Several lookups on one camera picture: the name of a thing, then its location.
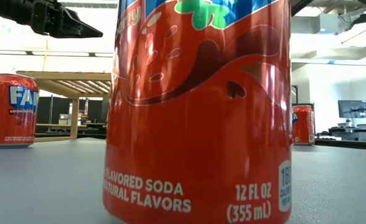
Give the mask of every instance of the strawberry fanta can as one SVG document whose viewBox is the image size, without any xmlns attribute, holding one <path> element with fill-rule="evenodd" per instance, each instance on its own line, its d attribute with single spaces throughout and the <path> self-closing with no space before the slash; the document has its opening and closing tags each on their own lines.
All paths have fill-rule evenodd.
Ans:
<svg viewBox="0 0 366 224">
<path fill-rule="evenodd" d="M 103 203 L 125 223 L 284 223 L 290 2 L 121 0 Z"/>
</svg>

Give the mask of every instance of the wooden shelf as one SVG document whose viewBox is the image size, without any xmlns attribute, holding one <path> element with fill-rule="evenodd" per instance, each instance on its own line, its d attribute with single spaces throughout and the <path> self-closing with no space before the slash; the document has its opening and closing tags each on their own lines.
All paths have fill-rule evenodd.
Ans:
<svg viewBox="0 0 366 224">
<path fill-rule="evenodd" d="M 36 124 L 36 126 L 40 126 L 40 127 L 61 127 L 61 128 L 67 128 L 67 127 L 71 127 L 71 124 Z M 79 128 L 85 128 L 86 125 L 78 125 Z"/>
<path fill-rule="evenodd" d="M 78 136 L 80 97 L 109 97 L 111 73 L 96 72 L 34 72 L 17 71 L 19 75 L 35 78 L 41 90 L 72 99 L 71 132 L 69 137 L 36 138 L 36 142 L 75 139 Z"/>
</svg>

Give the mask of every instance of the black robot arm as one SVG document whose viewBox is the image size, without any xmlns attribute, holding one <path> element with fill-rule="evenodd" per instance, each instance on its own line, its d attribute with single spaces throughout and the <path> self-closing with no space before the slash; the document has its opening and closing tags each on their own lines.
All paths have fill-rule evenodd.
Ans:
<svg viewBox="0 0 366 224">
<path fill-rule="evenodd" d="M 31 26 L 41 35 L 55 38 L 102 37 L 103 33 L 82 22 L 78 14 L 57 0 L 0 0 L 0 16 Z"/>
</svg>

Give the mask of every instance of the green leaf graphic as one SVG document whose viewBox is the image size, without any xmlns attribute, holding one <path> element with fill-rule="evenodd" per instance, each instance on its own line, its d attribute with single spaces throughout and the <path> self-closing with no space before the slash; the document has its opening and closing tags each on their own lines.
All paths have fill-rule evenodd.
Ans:
<svg viewBox="0 0 366 224">
<path fill-rule="evenodd" d="M 197 30 L 205 29 L 213 18 L 212 26 L 224 29 L 227 26 L 225 16 L 230 12 L 227 6 L 211 4 L 204 0 L 186 0 L 176 4 L 175 10 L 180 14 L 193 13 L 192 25 Z"/>
</svg>

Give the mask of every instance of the table surface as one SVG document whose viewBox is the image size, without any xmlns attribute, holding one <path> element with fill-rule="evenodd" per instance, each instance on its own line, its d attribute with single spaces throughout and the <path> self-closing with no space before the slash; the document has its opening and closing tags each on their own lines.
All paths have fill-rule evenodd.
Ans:
<svg viewBox="0 0 366 224">
<path fill-rule="evenodd" d="M 105 141 L 0 149 L 0 224 L 115 223 L 103 208 Z M 288 223 L 366 224 L 366 150 L 293 146 Z"/>
</svg>

